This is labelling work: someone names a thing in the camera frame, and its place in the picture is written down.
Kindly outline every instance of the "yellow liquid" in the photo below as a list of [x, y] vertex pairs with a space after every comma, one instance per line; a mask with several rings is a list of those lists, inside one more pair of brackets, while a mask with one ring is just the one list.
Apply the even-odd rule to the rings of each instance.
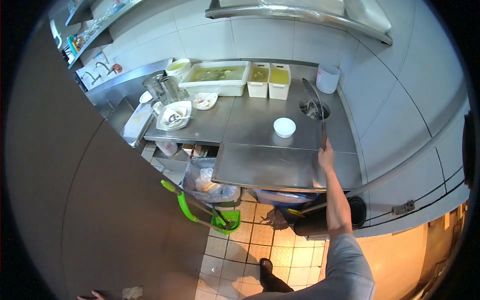
[[245, 68], [244, 66], [226, 66], [198, 69], [188, 82], [241, 80]]
[[169, 71], [173, 71], [173, 70], [176, 70], [176, 69], [180, 69], [181, 67], [183, 67], [184, 65], [186, 65], [187, 62], [182, 62], [182, 63], [179, 63], [178, 65], [175, 65], [173, 67], [170, 67], [168, 70]]
[[272, 69], [272, 77], [270, 82], [273, 84], [289, 84], [289, 77], [287, 70]]
[[268, 69], [254, 68], [252, 70], [252, 76], [250, 77], [250, 81], [267, 82], [267, 80], [268, 80]]

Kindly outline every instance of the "hand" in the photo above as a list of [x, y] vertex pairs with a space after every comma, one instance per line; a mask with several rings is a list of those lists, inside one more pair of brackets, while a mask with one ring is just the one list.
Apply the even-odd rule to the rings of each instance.
[[325, 150], [318, 150], [318, 164], [325, 173], [335, 171], [334, 158], [335, 153], [333, 152], [332, 144], [330, 144], [330, 140], [327, 138]]
[[[95, 296], [95, 299], [96, 300], [107, 300], [107, 298], [103, 297], [102, 295], [100, 295], [99, 293], [95, 292], [94, 290], [92, 291], [92, 294]], [[87, 298], [83, 298], [83, 297], [77, 297], [78, 300], [88, 300]]]

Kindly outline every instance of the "spoon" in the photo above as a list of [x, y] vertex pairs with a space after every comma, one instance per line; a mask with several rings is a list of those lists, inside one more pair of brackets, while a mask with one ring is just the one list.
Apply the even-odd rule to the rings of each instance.
[[169, 118], [168, 118], [168, 122], [169, 123], [173, 123], [175, 122], [176, 120], [183, 120], [183, 119], [188, 119], [190, 118], [191, 116], [187, 116], [187, 117], [177, 117], [177, 115], [171, 115]]

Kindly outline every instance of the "green dustpan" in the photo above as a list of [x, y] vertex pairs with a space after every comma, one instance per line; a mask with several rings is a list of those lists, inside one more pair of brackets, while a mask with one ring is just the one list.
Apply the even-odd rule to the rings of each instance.
[[[179, 201], [180, 209], [182, 210], [183, 214], [193, 222], [197, 222], [203, 224], [205, 226], [213, 228], [215, 231], [223, 233], [225, 235], [232, 233], [233, 231], [237, 230], [240, 227], [240, 211], [239, 210], [230, 210], [230, 211], [216, 211], [212, 209], [211, 211], [205, 208], [198, 200], [193, 199], [189, 196], [186, 196], [185, 193], [182, 191], [178, 191], [173, 184], [168, 181], [162, 180], [162, 185], [177, 195], [177, 199]], [[212, 216], [212, 221], [210, 223], [200, 220], [198, 217], [194, 216], [190, 209], [188, 208], [187, 199], [189, 202], [198, 208], [202, 209], [203, 211], [207, 212]], [[225, 228], [225, 221], [231, 226], [231, 229]]]

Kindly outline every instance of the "drain hole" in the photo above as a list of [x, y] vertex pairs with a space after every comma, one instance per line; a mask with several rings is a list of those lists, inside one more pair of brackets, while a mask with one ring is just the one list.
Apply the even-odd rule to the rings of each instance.
[[[302, 101], [300, 102], [300, 110], [307, 116], [314, 120], [322, 119], [322, 112], [318, 109], [319, 105], [315, 104], [312, 101]], [[330, 116], [330, 108], [327, 104], [322, 103], [322, 110], [324, 111], [325, 120]]]

